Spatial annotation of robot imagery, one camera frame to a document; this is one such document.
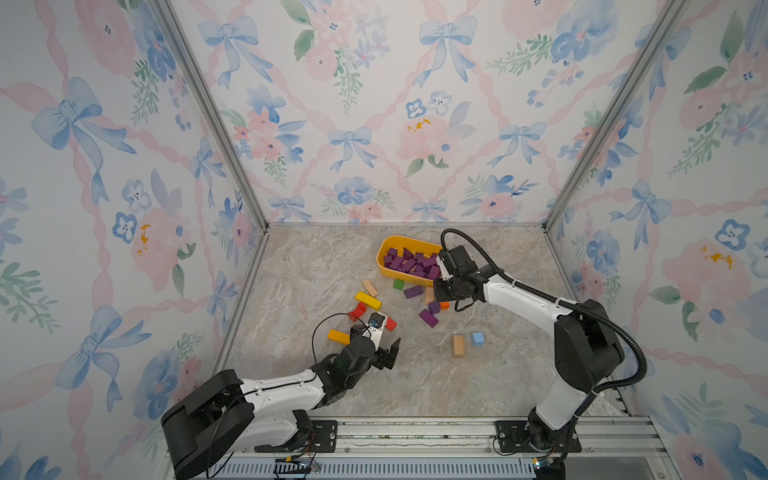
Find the purple brick slanted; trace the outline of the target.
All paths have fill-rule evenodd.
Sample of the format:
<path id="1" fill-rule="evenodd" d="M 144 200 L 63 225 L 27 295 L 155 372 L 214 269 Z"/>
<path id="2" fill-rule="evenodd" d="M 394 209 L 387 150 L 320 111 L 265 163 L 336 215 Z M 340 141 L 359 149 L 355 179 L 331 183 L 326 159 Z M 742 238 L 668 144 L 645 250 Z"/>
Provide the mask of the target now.
<path id="1" fill-rule="evenodd" d="M 422 310 L 419 313 L 419 317 L 431 328 L 434 328 L 439 323 L 439 320 L 429 310 Z"/>

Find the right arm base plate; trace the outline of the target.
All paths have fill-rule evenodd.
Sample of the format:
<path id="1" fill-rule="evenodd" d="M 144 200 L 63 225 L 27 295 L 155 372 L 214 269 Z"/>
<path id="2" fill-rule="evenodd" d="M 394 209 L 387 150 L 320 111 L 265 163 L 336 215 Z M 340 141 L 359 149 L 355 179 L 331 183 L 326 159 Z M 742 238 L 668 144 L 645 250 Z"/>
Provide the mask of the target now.
<path id="1" fill-rule="evenodd" d="M 528 420 L 499 420 L 494 423 L 494 449 L 500 454 L 580 453 L 582 446 L 571 421 L 560 430 Z"/>

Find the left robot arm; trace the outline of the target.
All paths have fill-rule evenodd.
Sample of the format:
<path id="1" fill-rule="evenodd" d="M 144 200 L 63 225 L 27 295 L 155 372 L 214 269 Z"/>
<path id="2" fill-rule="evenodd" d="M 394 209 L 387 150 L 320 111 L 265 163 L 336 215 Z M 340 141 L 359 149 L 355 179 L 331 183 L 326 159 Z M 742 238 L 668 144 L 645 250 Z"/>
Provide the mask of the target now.
<path id="1" fill-rule="evenodd" d="M 161 419 L 177 479 L 207 473 L 238 449 L 295 452 L 314 434 L 309 412 L 342 399 L 371 368 L 392 369 L 400 341 L 384 349 L 373 335 L 356 335 L 338 354 L 293 376 L 247 380 L 218 372 Z"/>

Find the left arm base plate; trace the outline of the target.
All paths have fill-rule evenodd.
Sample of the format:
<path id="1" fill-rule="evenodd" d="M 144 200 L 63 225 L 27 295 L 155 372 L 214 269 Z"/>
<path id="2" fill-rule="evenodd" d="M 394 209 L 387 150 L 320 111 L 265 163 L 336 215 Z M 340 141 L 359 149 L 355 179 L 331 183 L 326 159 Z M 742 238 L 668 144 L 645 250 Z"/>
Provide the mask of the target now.
<path id="1" fill-rule="evenodd" d="M 336 420 L 311 420 L 300 426 L 298 431 L 279 446 L 260 445 L 255 453 L 334 453 L 337 443 L 338 422 Z"/>

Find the purple long brick top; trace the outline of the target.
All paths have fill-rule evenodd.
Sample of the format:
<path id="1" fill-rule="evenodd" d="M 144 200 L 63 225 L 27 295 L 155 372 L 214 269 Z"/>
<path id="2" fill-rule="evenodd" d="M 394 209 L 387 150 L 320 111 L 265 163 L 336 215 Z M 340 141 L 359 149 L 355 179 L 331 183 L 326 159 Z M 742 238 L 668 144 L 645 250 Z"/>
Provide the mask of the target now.
<path id="1" fill-rule="evenodd" d="M 407 299 L 412 299 L 414 297 L 418 297 L 424 293 L 424 287 L 421 285 L 415 285 L 410 288 L 407 288 L 403 291 L 404 296 Z"/>

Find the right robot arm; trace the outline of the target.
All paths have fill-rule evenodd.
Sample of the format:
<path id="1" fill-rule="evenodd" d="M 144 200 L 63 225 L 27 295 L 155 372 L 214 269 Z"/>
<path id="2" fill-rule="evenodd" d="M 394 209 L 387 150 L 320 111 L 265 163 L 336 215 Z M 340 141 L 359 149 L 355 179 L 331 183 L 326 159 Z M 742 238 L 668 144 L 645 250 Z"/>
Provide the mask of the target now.
<path id="1" fill-rule="evenodd" d="M 506 274 L 492 260 L 478 266 L 463 246 L 442 249 L 434 281 L 438 301 L 464 300 L 506 309 L 541 328 L 554 342 L 555 380 L 529 413 L 524 439 L 538 451 L 563 445 L 579 417 L 605 390 L 632 386 L 648 371 L 639 344 L 607 317 L 602 304 L 557 297 Z"/>

